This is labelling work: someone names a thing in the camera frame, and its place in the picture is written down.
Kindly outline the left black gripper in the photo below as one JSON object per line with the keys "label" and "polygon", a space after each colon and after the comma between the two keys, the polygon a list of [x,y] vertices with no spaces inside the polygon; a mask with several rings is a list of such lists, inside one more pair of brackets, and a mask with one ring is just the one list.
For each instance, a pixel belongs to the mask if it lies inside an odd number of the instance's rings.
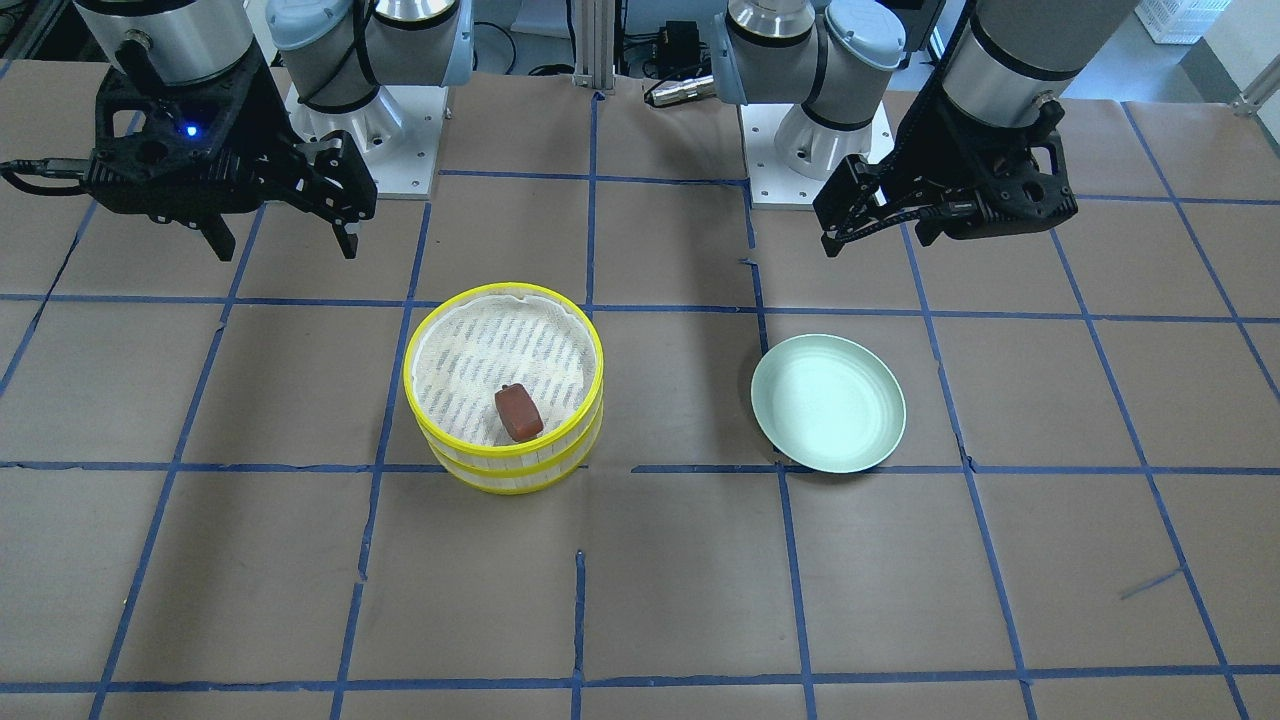
{"label": "left black gripper", "polygon": [[1050,97],[1033,104],[1029,126],[993,127],[943,95],[919,97],[888,156],[876,164],[846,156],[817,195],[826,256],[909,222],[922,247],[941,234],[979,240],[1061,225],[1079,211],[1059,133],[1064,117]]}

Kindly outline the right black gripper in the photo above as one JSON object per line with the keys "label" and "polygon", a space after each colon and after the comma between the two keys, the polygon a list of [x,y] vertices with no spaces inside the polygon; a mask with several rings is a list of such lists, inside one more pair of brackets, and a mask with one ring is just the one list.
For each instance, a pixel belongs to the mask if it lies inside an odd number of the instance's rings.
{"label": "right black gripper", "polygon": [[257,46],[188,85],[163,82],[157,47],[125,45],[123,54],[96,94],[90,155],[5,161],[5,181],[198,225],[221,263],[234,258],[237,238],[209,218],[287,202],[333,224],[343,259],[357,258],[360,222],[378,201],[372,176],[349,133],[307,141],[294,132]]}

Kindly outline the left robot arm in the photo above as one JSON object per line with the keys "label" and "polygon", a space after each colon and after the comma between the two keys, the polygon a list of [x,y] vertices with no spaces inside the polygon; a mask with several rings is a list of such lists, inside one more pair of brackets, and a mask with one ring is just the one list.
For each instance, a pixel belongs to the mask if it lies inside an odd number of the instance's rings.
{"label": "left robot arm", "polygon": [[783,104],[780,150],[819,179],[813,210],[829,258],[913,222],[938,237],[1034,234],[1079,209],[1059,124],[1062,92],[1135,9],[1133,1],[969,1],[888,154],[868,135],[908,33],[877,1],[730,1],[710,73],[733,105]]}

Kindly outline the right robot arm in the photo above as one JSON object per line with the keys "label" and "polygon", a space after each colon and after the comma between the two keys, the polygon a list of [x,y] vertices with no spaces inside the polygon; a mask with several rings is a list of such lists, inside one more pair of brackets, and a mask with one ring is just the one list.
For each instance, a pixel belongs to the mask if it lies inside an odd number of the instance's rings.
{"label": "right robot arm", "polygon": [[3,164],[46,197],[197,231],[223,261],[229,214],[284,202],[323,219],[352,259],[376,211],[371,164],[410,133],[394,87],[468,81],[470,1],[270,1],[264,15],[296,91],[278,91],[238,1],[78,1],[109,70],[86,159]]}

